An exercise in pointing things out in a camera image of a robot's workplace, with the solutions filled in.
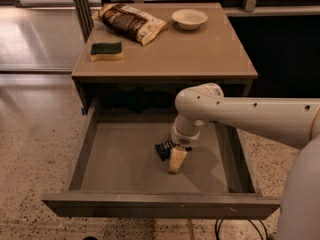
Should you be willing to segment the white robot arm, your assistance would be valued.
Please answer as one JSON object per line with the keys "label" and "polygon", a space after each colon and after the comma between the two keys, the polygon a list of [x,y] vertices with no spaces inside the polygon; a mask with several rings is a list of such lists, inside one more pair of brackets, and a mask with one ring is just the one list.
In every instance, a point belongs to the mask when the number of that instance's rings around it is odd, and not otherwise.
{"label": "white robot arm", "polygon": [[226,97],[215,83],[180,91],[171,138],[189,145],[216,121],[300,150],[283,192],[276,240],[320,240],[320,100]]}

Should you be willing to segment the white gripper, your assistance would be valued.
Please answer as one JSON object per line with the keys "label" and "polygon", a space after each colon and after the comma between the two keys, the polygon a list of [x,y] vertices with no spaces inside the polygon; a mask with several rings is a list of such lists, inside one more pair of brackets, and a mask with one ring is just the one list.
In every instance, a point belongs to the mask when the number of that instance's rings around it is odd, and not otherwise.
{"label": "white gripper", "polygon": [[170,161],[169,161],[169,172],[177,173],[183,164],[187,151],[184,147],[191,146],[198,138],[200,133],[196,135],[187,136],[178,131],[176,125],[173,125],[171,128],[171,140],[180,146],[175,146],[170,151]]}

